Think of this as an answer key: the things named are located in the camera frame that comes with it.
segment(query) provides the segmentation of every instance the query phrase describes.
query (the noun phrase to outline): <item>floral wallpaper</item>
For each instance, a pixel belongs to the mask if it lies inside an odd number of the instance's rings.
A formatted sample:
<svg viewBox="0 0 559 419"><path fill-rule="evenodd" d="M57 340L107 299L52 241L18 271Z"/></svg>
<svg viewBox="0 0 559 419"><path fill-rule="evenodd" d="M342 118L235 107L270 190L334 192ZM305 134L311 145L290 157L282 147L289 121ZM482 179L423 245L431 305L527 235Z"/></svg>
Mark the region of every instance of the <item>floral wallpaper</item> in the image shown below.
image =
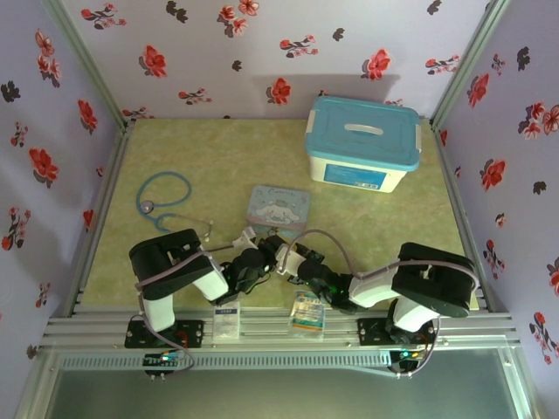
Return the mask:
<svg viewBox="0 0 559 419"><path fill-rule="evenodd" d="M125 119L306 118L321 92L430 117L487 6L59 1ZM483 80L473 102L483 95Z"/></svg>
<svg viewBox="0 0 559 419"><path fill-rule="evenodd" d="M94 223L118 128L40 2L3 8L0 27L10 34L0 38L0 417L12 418Z"/></svg>
<svg viewBox="0 0 559 419"><path fill-rule="evenodd" d="M511 2L441 132L489 285L513 315L549 417L559 417L558 21L556 2Z"/></svg>

